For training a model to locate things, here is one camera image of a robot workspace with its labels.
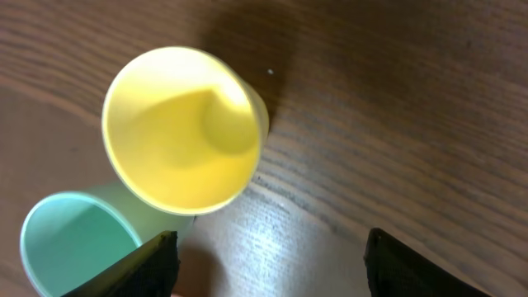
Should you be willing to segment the yellow cup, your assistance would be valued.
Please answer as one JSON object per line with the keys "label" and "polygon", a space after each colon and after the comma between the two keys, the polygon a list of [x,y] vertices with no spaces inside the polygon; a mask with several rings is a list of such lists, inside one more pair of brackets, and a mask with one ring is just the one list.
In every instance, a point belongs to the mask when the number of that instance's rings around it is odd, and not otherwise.
{"label": "yellow cup", "polygon": [[207,214],[239,196],[269,129],[257,91],[221,59],[186,46],[131,60],[101,111],[119,179],[146,204],[177,215]]}

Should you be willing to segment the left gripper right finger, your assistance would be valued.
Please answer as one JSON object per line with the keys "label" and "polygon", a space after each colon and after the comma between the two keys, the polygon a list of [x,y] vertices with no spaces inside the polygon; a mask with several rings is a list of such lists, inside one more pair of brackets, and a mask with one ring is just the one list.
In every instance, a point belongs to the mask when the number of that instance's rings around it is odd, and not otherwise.
{"label": "left gripper right finger", "polygon": [[372,297],[488,297],[380,228],[369,233],[364,261]]}

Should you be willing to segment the mint green cup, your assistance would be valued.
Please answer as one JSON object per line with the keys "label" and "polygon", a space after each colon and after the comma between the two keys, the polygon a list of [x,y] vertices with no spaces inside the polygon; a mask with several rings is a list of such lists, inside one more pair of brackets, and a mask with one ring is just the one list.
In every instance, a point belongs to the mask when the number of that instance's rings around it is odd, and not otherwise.
{"label": "mint green cup", "polygon": [[153,208],[121,182],[45,197],[26,216],[21,261],[41,296],[91,280],[162,231],[184,238],[194,217]]}

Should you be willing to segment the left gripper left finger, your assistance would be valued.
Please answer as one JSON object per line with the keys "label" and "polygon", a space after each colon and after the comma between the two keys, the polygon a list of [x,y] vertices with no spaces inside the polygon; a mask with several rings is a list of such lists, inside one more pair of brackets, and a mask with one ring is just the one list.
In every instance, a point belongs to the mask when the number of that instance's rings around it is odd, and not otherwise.
{"label": "left gripper left finger", "polygon": [[164,231],[64,297],[170,297],[180,260],[178,232]]}

